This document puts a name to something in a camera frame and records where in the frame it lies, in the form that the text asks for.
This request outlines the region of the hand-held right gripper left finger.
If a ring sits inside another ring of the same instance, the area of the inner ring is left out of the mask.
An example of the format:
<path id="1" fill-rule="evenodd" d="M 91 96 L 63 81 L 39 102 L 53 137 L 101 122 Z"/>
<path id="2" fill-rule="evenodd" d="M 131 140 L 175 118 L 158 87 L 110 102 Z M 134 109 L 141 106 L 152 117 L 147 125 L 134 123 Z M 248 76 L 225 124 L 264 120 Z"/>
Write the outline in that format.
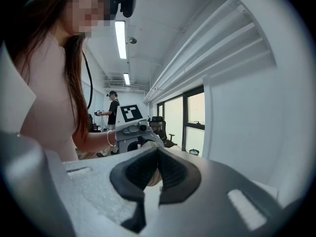
<path id="1" fill-rule="evenodd" d="M 157 167 L 157 147 L 62 163 L 62 199 L 76 237 L 154 237 L 146 232 L 144 190 Z"/>

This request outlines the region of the person's pink top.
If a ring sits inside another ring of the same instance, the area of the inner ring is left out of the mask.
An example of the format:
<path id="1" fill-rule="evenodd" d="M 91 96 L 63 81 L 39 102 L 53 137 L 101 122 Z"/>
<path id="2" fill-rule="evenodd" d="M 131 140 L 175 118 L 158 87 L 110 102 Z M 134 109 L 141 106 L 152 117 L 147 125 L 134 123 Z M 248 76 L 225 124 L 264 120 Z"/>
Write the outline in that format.
<path id="1" fill-rule="evenodd" d="M 70 100 L 64 77 L 65 50 L 52 33 L 31 56 L 16 63 L 16 69 L 36 99 L 21 127 L 21 134 L 38 141 L 43 148 L 55 151 L 61 161 L 78 160 L 72 135 L 77 114 Z"/>

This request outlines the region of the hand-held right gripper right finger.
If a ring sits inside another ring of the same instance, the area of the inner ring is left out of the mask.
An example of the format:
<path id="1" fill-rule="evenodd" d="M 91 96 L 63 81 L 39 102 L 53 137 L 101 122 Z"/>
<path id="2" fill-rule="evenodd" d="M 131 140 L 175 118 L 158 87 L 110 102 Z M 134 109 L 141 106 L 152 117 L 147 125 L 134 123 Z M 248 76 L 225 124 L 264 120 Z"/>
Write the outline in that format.
<path id="1" fill-rule="evenodd" d="M 160 149 L 163 189 L 146 237 L 268 237 L 281 206 L 231 167 Z"/>

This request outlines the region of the black framed window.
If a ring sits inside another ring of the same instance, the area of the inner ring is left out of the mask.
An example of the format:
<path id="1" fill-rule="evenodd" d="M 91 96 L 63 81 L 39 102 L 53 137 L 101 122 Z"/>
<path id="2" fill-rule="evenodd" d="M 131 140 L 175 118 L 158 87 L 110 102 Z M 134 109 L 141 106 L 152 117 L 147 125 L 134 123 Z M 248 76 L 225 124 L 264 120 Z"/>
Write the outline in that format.
<path id="1" fill-rule="evenodd" d="M 174 134 L 172 141 L 177 146 L 171 147 L 189 153 L 199 150 L 202 156 L 205 131 L 205 97 L 203 86 L 198 86 L 166 101 L 157 104 L 157 114 L 166 122 L 166 133 Z"/>

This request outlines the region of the black office chair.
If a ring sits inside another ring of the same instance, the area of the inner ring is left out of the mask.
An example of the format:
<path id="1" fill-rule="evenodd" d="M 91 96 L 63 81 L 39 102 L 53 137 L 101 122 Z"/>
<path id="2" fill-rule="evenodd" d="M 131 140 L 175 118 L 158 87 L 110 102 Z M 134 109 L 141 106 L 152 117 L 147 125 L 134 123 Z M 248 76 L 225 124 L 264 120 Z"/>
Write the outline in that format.
<path id="1" fill-rule="evenodd" d="M 88 114 L 88 117 L 89 117 L 89 132 L 91 133 L 99 133 L 101 132 L 101 130 L 99 130 L 99 125 L 97 125 L 94 121 L 93 121 L 93 118 L 91 116 L 91 114 Z"/>
<path id="2" fill-rule="evenodd" d="M 149 121 L 149 126 L 153 129 L 153 132 L 163 141 L 163 144 L 166 148 L 171 148 L 177 146 L 176 143 L 172 141 L 172 133 L 169 133 L 169 138 L 166 133 L 166 122 L 161 116 L 154 116 Z"/>

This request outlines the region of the white ceiling pipes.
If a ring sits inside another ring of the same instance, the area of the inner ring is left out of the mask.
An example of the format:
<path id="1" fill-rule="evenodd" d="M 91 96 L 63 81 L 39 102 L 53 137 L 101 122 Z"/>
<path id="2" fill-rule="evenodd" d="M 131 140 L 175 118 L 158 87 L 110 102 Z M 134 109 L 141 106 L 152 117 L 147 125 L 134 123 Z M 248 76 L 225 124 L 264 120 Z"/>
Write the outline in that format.
<path id="1" fill-rule="evenodd" d="M 203 78 L 231 80 L 263 70 L 276 62 L 257 21 L 240 0 L 212 0 L 191 24 L 146 95 L 145 103 L 159 102 Z"/>

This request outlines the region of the person's left forearm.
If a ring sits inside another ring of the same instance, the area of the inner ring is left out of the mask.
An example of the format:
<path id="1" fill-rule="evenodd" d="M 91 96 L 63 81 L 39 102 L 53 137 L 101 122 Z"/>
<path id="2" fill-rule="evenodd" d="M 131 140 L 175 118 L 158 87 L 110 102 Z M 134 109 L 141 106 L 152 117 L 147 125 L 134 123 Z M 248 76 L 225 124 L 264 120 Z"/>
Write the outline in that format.
<path id="1" fill-rule="evenodd" d="M 75 146 L 82 152 L 96 153 L 116 145 L 116 131 L 85 134 L 79 131 L 72 136 Z"/>

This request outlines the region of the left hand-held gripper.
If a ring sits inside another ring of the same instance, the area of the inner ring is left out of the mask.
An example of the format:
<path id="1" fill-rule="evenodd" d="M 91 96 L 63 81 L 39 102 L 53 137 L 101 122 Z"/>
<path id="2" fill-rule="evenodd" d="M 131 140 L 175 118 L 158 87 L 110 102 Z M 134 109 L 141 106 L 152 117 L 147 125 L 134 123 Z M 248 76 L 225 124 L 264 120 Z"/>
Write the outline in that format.
<path id="1" fill-rule="evenodd" d="M 137 104 L 118 106 L 116 118 L 116 140 L 120 154 L 134 150 L 148 140 L 150 146 L 164 148 L 164 143 L 148 126 L 146 117 Z"/>

